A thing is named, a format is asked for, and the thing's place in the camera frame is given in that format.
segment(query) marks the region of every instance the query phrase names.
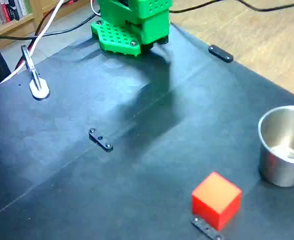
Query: metal cup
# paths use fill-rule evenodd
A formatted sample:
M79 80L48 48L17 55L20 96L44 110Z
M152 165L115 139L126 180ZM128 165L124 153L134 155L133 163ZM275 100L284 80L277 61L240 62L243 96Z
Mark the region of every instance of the metal cup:
M294 186L294 106L268 111L258 124L260 174L280 187Z

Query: black tabletop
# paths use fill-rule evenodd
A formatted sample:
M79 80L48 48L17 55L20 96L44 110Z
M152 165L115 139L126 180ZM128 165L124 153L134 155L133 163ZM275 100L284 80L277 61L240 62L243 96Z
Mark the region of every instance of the black tabletop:
M258 120L294 95L175 26L144 56L88 38L37 69L44 101L28 72L0 85L0 240L206 239L191 192L212 171L243 191L227 240L294 239L294 187L257 171Z

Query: red block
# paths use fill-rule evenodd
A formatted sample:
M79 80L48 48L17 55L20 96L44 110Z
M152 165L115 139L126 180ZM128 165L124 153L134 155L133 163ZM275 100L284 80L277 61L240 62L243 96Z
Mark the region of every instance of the red block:
M212 172L192 192L192 213L220 231L238 212L241 190L216 172Z

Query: green 3d-printed part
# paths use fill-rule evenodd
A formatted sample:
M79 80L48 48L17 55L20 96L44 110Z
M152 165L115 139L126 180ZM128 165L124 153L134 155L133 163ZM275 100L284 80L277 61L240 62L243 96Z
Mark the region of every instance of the green 3d-printed part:
M101 19L91 25L105 51L137 56L167 43L172 0L99 0Z

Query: screw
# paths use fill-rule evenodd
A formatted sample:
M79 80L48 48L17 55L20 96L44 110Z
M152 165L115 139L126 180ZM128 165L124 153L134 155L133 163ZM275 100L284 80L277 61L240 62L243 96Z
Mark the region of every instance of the screw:
M138 45L138 43L136 41L132 40L131 43L130 43L130 45L133 46L133 47L135 47L136 45Z

